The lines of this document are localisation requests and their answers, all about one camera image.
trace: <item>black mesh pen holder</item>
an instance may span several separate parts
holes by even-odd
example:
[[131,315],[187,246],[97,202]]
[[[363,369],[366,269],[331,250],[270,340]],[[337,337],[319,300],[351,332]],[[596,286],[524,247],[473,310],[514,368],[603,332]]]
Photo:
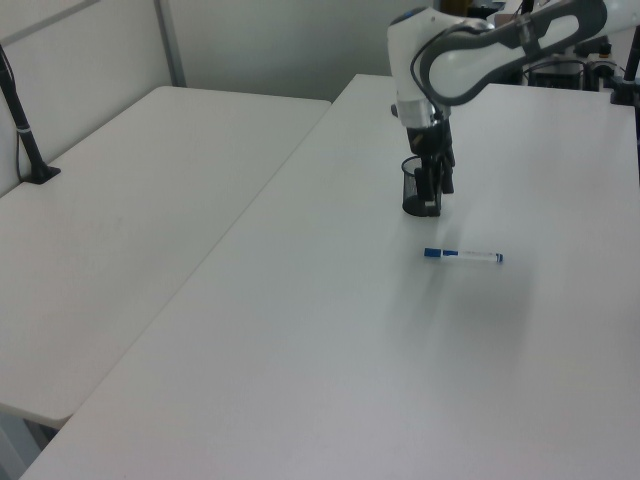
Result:
[[402,162],[402,172],[402,209],[414,217],[439,217],[442,206],[441,162],[411,157]]

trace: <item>black stand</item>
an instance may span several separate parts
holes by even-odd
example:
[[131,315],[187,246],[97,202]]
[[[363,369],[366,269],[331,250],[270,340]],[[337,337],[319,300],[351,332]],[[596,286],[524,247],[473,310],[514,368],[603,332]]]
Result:
[[611,103],[614,105],[637,106],[637,94],[640,93],[640,85],[636,82],[638,64],[640,63],[640,27],[636,28],[636,33],[631,44],[631,52],[627,61],[627,70],[624,78],[614,77],[612,79]]
[[0,45],[0,87],[2,88],[2,93],[7,101],[7,106],[11,111],[13,121],[16,124],[18,135],[20,135],[24,149],[27,152],[29,161],[31,162],[31,175],[25,178],[24,181],[42,185],[59,174],[60,169],[49,167],[42,160],[40,150],[38,150],[38,145],[33,137],[33,133],[31,132],[31,126],[27,121],[27,116],[25,115],[20,99],[18,98],[18,92],[16,91],[16,85],[11,74],[11,69],[5,59],[6,56],[4,54],[4,50]]

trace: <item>white wall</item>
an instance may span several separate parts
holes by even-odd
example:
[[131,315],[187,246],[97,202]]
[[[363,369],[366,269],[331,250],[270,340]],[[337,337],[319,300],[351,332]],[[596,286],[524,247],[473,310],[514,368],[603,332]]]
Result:
[[[101,0],[5,51],[47,162],[170,84],[153,0]],[[0,195],[17,183],[14,148],[15,126],[0,97]]]
[[168,0],[189,87],[333,101],[389,74],[387,27],[425,0]]

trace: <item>black mount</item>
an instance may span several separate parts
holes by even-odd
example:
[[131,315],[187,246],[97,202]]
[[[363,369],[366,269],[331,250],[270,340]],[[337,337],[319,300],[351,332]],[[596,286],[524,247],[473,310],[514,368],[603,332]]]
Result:
[[51,178],[60,173],[59,168],[49,167],[42,160],[40,150],[36,144],[36,140],[31,132],[31,126],[27,121],[27,116],[24,113],[20,99],[18,98],[18,92],[16,91],[16,85],[14,82],[11,68],[6,61],[6,55],[0,45],[0,88],[7,101],[7,106],[11,111],[11,116],[16,124],[16,129],[24,149],[27,152],[29,161],[31,162],[31,175],[24,178],[23,181],[28,183],[35,183],[36,185],[42,185]]

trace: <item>black cable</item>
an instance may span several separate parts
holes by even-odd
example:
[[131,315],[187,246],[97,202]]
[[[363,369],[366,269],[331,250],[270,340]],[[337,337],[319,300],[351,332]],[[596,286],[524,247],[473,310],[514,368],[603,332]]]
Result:
[[626,71],[624,68],[622,68],[620,65],[618,65],[618,64],[617,64],[617,63],[615,63],[615,62],[608,62],[608,61],[606,61],[606,60],[596,60],[594,63],[595,63],[596,65],[600,65],[600,64],[603,64],[603,63],[604,63],[605,65],[613,65],[614,67],[619,68],[620,70],[622,70],[622,73],[627,73],[627,71]]
[[439,38],[442,38],[442,37],[444,37],[446,35],[450,35],[452,33],[455,33],[455,32],[468,32],[468,33],[475,33],[475,34],[482,33],[481,30],[476,30],[475,28],[469,27],[467,25],[454,25],[452,27],[449,27],[446,30],[443,30],[442,32],[440,32],[435,37],[433,37],[427,43],[425,43],[420,48],[420,50],[418,50],[418,52],[415,54],[415,56],[413,57],[413,60],[411,60],[411,66],[409,67],[409,69],[411,71],[411,77],[413,78],[413,81],[416,83],[416,85],[418,86],[418,88],[420,89],[422,94],[427,98],[429,103],[431,103],[431,105],[433,105],[433,108],[434,108],[434,110],[436,112],[435,113],[436,120],[442,120],[442,117],[444,116],[444,114],[443,114],[442,110],[440,109],[440,107],[438,107],[436,102],[433,101],[433,99],[429,95],[429,92],[427,92],[427,90],[424,88],[424,85],[422,85],[422,82],[420,82],[420,80],[418,79],[418,76],[416,75],[416,62],[418,61],[418,58],[420,58],[420,55],[422,55],[427,48],[429,48],[431,45],[433,45],[433,43],[436,40],[438,40]]
[[16,132],[16,175],[18,175],[18,181],[22,183],[22,174],[20,173],[20,134],[18,132]]
[[522,7],[524,7],[524,0],[522,0],[522,2],[520,2],[520,6],[516,9],[515,12],[513,12],[513,15],[511,16],[511,20],[513,20],[514,18],[516,18],[518,16],[518,14],[522,11]]
[[533,65],[532,67],[527,68],[522,72],[522,75],[528,79],[527,75],[535,70],[539,70],[541,68],[553,67],[555,65],[563,65],[563,64],[576,64],[582,65],[582,68],[587,66],[587,64],[581,60],[552,60],[549,62],[538,63],[537,65]]

